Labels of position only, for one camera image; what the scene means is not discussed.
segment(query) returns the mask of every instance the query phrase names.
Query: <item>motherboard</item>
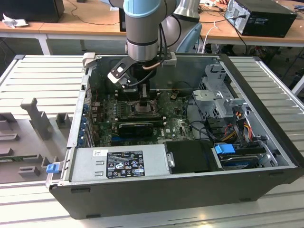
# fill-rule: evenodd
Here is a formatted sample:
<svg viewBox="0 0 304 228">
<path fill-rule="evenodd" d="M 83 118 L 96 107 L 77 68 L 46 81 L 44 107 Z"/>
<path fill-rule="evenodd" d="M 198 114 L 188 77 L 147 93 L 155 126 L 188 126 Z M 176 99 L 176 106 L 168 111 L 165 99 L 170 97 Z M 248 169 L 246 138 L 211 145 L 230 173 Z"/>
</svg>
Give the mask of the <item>motherboard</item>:
<svg viewBox="0 0 304 228">
<path fill-rule="evenodd" d="M 93 107 L 96 146 L 162 144 L 194 139 L 185 119 L 187 96 L 162 91 L 153 100 L 119 100 L 106 95 Z"/>
</svg>

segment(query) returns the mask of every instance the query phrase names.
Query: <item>white cable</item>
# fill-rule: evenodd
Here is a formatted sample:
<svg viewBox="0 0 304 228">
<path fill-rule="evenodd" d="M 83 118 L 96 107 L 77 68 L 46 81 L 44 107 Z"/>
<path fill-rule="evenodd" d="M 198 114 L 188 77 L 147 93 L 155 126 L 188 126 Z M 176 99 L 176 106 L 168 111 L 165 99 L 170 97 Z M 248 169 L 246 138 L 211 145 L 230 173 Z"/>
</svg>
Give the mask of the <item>white cable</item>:
<svg viewBox="0 0 304 228">
<path fill-rule="evenodd" d="M 219 29 L 219 27 L 217 27 L 217 26 L 215 25 L 216 22 L 219 22 L 219 21 L 218 21 L 218 20 L 215 20 L 215 21 L 213 22 L 213 27 L 210 28 L 209 31 L 208 31 L 207 34 L 206 34 L 205 41 L 204 41 L 204 44 L 203 44 L 203 45 L 204 45 L 204 46 L 203 46 L 203 50 L 202 50 L 202 52 L 201 52 L 202 54 L 205 53 L 205 47 L 206 47 L 207 37 L 208 37 L 209 33 L 211 32 L 211 30 L 213 30 L 213 29 L 215 29 L 215 28 Z"/>
</svg>

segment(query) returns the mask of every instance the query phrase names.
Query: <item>blue tab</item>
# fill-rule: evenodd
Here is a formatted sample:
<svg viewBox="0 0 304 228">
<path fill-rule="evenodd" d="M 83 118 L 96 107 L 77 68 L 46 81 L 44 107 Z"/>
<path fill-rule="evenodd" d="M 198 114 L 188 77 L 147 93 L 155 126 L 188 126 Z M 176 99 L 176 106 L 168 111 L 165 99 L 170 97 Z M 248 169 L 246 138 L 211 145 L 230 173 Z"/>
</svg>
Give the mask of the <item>blue tab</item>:
<svg viewBox="0 0 304 228">
<path fill-rule="evenodd" d="M 59 164 L 47 165 L 47 173 L 59 173 Z"/>
<path fill-rule="evenodd" d="M 226 154 L 226 153 L 235 153 L 236 151 L 233 148 L 232 144 L 218 144 L 214 147 L 217 154 Z"/>
</svg>

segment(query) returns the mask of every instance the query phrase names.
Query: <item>black computer case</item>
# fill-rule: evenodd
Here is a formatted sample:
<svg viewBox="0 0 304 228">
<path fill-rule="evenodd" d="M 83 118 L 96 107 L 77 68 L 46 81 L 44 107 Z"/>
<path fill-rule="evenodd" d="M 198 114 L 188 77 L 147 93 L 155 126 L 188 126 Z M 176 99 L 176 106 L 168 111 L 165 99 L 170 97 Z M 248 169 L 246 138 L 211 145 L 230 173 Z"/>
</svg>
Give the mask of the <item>black computer case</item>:
<svg viewBox="0 0 304 228">
<path fill-rule="evenodd" d="M 272 0 L 231 0 L 225 18 L 243 36 L 284 38 L 297 14 Z"/>
<path fill-rule="evenodd" d="M 0 0 L 0 18 L 56 23 L 65 8 L 62 0 Z"/>
</svg>

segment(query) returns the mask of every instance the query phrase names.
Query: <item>warning label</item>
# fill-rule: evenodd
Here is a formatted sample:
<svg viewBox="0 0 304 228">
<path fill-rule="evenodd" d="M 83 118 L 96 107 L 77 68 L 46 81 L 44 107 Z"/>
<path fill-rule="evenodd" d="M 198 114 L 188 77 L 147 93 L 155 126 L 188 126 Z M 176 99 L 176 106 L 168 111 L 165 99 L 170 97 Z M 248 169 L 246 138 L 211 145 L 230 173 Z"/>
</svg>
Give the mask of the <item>warning label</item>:
<svg viewBox="0 0 304 228">
<path fill-rule="evenodd" d="M 124 178 L 144 176 L 142 151 L 107 153 L 106 177 Z"/>
</svg>

